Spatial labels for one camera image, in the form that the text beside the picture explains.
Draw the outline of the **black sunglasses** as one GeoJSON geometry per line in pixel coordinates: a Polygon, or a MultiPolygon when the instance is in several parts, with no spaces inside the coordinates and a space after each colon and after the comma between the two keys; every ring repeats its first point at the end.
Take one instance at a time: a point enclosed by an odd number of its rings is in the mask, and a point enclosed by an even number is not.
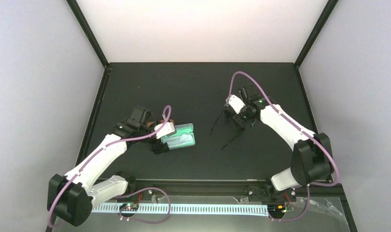
{"type": "Polygon", "coordinates": [[[209,135],[215,133],[217,136],[222,136],[222,140],[226,139],[222,144],[221,150],[224,150],[245,132],[245,130],[238,129],[231,121],[231,116],[234,113],[234,110],[222,110],[211,126],[209,135]]]}

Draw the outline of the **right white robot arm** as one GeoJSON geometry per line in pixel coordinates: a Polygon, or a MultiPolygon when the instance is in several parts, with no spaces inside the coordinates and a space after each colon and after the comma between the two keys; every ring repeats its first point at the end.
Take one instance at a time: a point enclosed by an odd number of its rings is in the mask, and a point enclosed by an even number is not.
{"type": "Polygon", "coordinates": [[[246,122],[259,121],[275,131],[292,151],[290,167],[270,178],[270,186],[265,190],[269,201],[279,202],[286,189],[314,183],[335,171],[330,139],[326,134],[316,134],[303,127],[279,104],[268,102],[249,86],[239,92],[240,96],[230,94],[226,99],[235,124],[244,128],[246,122]]]}

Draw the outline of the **blue-grey glasses case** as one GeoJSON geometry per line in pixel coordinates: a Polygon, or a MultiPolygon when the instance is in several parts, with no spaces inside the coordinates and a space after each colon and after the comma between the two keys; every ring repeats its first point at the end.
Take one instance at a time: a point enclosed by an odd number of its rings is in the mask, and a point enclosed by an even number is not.
{"type": "Polygon", "coordinates": [[[184,148],[184,147],[189,147],[189,146],[194,146],[196,144],[193,123],[177,125],[177,126],[175,126],[175,129],[176,129],[176,133],[175,134],[170,135],[170,136],[162,137],[161,138],[161,142],[166,144],[167,141],[175,139],[175,138],[179,137],[180,135],[186,134],[186,133],[189,133],[189,134],[192,135],[193,141],[192,141],[192,143],[188,143],[188,144],[185,144],[185,145],[182,145],[182,146],[179,146],[179,147],[175,147],[175,148],[172,148],[172,149],[169,148],[170,150],[184,148]]]}

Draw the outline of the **brown plaid glasses case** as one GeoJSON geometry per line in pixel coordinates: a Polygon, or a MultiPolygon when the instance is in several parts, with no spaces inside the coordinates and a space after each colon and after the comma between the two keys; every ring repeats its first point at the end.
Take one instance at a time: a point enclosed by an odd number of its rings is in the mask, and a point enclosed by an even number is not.
{"type": "MultiPolygon", "coordinates": [[[[157,120],[157,121],[149,121],[146,123],[145,127],[150,128],[151,130],[157,130],[157,126],[162,126],[164,123],[164,120],[157,120]]],[[[175,128],[174,121],[173,120],[167,120],[165,127],[171,127],[175,128]]]]}

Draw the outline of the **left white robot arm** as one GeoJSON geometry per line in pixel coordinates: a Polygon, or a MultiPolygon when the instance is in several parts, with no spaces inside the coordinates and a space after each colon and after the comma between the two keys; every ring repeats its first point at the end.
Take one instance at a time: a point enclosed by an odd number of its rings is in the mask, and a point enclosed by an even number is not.
{"type": "Polygon", "coordinates": [[[149,126],[151,112],[136,106],[130,117],[116,123],[82,162],[64,175],[54,175],[48,184],[48,227],[56,227],[52,216],[79,226],[100,204],[112,198],[136,195],[132,176],[117,173],[105,181],[98,183],[97,180],[133,144],[142,142],[157,146],[161,137],[175,133],[174,125],[169,121],[171,112],[171,106],[165,106],[163,123],[149,126]]]}

